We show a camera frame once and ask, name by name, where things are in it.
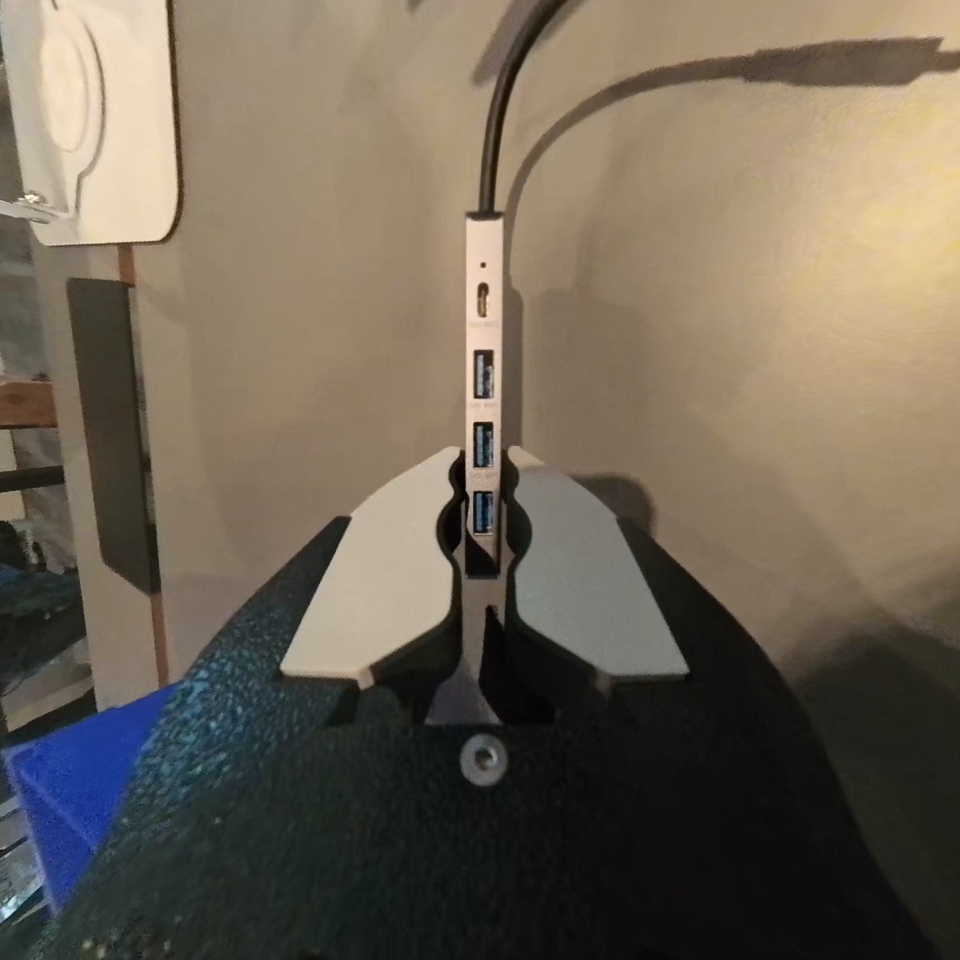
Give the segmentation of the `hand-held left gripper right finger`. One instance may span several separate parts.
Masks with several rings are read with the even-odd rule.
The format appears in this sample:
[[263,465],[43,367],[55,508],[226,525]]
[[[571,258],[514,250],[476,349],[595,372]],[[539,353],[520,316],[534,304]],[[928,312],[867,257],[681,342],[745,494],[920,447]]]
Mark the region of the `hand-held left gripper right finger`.
[[616,515],[522,447],[506,456],[505,626],[521,676],[540,694],[687,678]]

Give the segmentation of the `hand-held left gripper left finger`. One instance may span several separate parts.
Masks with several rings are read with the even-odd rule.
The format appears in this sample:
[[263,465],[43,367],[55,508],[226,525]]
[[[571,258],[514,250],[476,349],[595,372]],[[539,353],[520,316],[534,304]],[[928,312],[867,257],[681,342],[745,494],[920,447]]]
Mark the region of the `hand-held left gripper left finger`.
[[460,532],[462,452],[442,448],[351,513],[279,670],[285,679],[347,681],[360,690],[404,674],[450,675],[460,659],[429,646],[460,613],[459,572],[444,522]]

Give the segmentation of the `grey usb hub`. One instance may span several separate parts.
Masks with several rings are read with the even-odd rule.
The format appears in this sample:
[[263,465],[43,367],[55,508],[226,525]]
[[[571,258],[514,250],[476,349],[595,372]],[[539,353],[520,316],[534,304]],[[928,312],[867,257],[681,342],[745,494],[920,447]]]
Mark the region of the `grey usb hub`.
[[503,526],[503,216],[468,213],[464,239],[464,574],[495,579]]

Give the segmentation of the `blue plastic bin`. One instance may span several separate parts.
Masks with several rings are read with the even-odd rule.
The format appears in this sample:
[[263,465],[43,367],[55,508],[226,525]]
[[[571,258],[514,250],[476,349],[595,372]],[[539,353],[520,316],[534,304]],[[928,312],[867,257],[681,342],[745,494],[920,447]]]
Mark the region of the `blue plastic bin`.
[[172,683],[2,751],[25,810],[52,914],[63,911],[103,846]]

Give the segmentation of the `black table plate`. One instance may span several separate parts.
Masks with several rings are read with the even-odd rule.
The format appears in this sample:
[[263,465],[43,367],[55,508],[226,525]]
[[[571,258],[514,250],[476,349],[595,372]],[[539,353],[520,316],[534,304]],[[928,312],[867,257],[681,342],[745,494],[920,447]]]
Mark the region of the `black table plate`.
[[71,277],[65,290],[102,561],[141,594],[155,594],[157,532],[148,508],[131,286]]

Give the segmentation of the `white acrylic sheet stand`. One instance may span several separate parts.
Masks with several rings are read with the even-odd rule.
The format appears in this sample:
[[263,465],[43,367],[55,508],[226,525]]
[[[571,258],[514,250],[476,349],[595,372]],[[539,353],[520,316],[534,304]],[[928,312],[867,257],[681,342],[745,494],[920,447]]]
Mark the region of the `white acrylic sheet stand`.
[[171,2],[2,2],[18,191],[46,247],[154,244],[181,206]]

